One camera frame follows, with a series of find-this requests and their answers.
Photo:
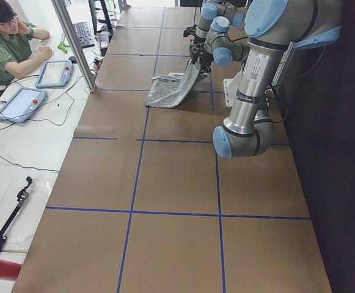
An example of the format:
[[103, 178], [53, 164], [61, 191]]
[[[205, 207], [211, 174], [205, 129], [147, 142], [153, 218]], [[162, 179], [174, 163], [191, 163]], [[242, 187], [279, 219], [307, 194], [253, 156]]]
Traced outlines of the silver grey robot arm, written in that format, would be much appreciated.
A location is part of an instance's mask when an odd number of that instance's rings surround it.
[[223, 16], [229, 22], [229, 25], [241, 27], [244, 20], [244, 13], [227, 1], [202, 1], [200, 5], [200, 18], [197, 24], [187, 27], [183, 36], [194, 37], [193, 44], [203, 43], [211, 29], [213, 20], [218, 16]]
[[342, 1], [253, 1], [246, 13], [226, 1], [204, 1], [199, 23], [187, 30], [195, 39], [191, 58], [203, 71], [241, 62], [234, 79], [230, 115], [214, 129], [220, 157], [258, 156], [273, 139], [265, 91], [288, 48], [330, 45], [342, 28]]

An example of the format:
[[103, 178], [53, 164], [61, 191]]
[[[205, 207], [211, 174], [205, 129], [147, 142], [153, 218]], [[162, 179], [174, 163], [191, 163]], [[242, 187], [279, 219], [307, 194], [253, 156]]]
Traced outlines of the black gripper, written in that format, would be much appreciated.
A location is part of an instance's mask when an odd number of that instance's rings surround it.
[[191, 63], [199, 69], [199, 73], [211, 73], [211, 54], [205, 50], [204, 43], [191, 44], [189, 52]]
[[190, 26], [184, 30], [183, 36], [184, 37], [193, 36], [194, 39], [192, 41], [192, 44], [196, 45], [205, 42], [207, 38], [207, 31], [198, 26]]

